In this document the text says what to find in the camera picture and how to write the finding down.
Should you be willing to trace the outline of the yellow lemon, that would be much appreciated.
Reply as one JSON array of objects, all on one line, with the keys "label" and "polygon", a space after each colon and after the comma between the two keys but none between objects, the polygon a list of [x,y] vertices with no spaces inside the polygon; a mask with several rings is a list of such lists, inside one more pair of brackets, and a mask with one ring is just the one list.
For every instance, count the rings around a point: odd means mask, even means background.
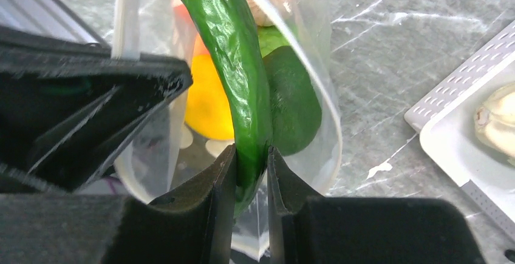
[{"label": "yellow lemon", "polygon": [[185,122],[213,140],[232,140],[234,130],[228,98],[209,55],[192,59],[193,84],[188,89]]}]

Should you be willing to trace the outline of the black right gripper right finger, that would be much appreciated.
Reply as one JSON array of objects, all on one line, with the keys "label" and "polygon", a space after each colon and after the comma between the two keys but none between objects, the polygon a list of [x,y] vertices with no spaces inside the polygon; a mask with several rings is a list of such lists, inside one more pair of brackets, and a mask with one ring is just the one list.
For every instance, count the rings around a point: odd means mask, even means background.
[{"label": "black right gripper right finger", "polygon": [[301,263],[297,214],[308,197],[321,194],[296,175],[273,146],[267,154],[267,188],[271,263]]}]

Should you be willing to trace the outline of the orange tangerine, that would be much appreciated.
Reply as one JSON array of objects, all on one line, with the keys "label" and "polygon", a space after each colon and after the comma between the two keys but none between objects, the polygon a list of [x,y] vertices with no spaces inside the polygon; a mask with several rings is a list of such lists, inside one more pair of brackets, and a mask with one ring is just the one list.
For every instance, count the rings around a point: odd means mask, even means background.
[{"label": "orange tangerine", "polygon": [[[190,27],[194,27],[193,20],[191,19],[189,12],[188,12],[187,8],[185,7],[185,5],[183,5],[183,4],[175,5],[173,7],[173,11],[179,17],[179,19],[181,21],[186,22],[186,25],[188,25]],[[198,55],[209,55],[209,54],[210,53],[209,53],[208,49],[205,47],[201,36],[198,33],[196,33],[196,40],[195,40],[194,48],[193,48],[193,57],[198,56]]]}]

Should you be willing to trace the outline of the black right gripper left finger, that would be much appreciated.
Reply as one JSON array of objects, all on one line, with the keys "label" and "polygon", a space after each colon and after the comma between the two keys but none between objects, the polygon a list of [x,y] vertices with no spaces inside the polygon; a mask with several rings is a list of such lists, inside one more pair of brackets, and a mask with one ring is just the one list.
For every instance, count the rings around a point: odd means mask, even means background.
[{"label": "black right gripper left finger", "polygon": [[165,216],[150,263],[229,263],[236,167],[230,145],[209,167],[150,203]]}]

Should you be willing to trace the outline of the light green round fruit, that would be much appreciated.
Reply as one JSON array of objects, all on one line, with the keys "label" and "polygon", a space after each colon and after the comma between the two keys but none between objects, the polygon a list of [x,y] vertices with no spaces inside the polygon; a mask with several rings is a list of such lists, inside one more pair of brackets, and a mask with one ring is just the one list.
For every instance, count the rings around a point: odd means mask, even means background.
[{"label": "light green round fruit", "polygon": [[263,58],[278,47],[290,46],[290,43],[275,26],[258,27],[257,34]]}]

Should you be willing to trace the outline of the dark green cucumber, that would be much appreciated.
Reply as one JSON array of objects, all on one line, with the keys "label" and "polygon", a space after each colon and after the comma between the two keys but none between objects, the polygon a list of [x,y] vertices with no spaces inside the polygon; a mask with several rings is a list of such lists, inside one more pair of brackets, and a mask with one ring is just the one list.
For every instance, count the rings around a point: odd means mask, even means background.
[{"label": "dark green cucumber", "polygon": [[257,193],[272,143],[270,87],[246,0],[181,0],[209,50],[227,95],[237,151],[234,215]]}]

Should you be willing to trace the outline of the dark green avocado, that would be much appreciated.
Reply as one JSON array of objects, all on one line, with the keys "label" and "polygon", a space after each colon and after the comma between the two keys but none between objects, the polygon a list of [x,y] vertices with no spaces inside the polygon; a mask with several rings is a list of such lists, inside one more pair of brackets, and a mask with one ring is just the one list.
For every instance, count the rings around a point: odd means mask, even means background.
[{"label": "dark green avocado", "polygon": [[283,156],[297,154],[312,142],[321,126],[321,105],[292,47],[278,47],[263,61],[270,87],[273,146]]}]

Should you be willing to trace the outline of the polka dot zip top bag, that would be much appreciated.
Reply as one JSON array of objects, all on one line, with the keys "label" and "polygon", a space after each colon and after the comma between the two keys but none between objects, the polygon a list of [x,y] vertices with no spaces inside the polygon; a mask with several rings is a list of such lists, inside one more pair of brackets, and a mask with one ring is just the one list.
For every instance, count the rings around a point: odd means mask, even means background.
[{"label": "polka dot zip top bag", "polygon": [[[268,70],[271,82],[273,146],[301,179],[322,194],[329,190],[341,163],[343,139],[340,134],[337,98],[327,70],[331,29],[323,0],[247,0],[257,25],[261,53],[283,53],[291,47],[297,69]],[[180,17],[182,2],[171,0],[172,8],[155,8],[155,16],[169,21],[171,30],[158,30],[171,37],[172,56],[188,63],[201,53],[200,40],[193,41],[193,24]],[[115,0],[112,58],[141,58],[140,0]],[[193,127],[189,107],[193,107],[194,90],[179,95],[167,108],[157,112],[144,129],[115,159],[114,169],[124,187],[145,203],[157,198],[206,168],[234,143],[228,136],[200,131]],[[143,142],[161,139],[164,149],[144,152]],[[231,249],[258,261],[269,249],[268,202],[263,179],[252,203],[242,210],[233,228]]]}]

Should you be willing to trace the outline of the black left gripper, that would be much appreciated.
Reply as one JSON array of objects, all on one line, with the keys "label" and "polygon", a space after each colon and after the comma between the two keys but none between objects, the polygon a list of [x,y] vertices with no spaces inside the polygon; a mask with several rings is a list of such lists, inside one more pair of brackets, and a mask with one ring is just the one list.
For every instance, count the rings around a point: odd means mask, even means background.
[{"label": "black left gripper", "polygon": [[100,178],[193,79],[186,61],[1,27],[1,192],[68,193]]}]

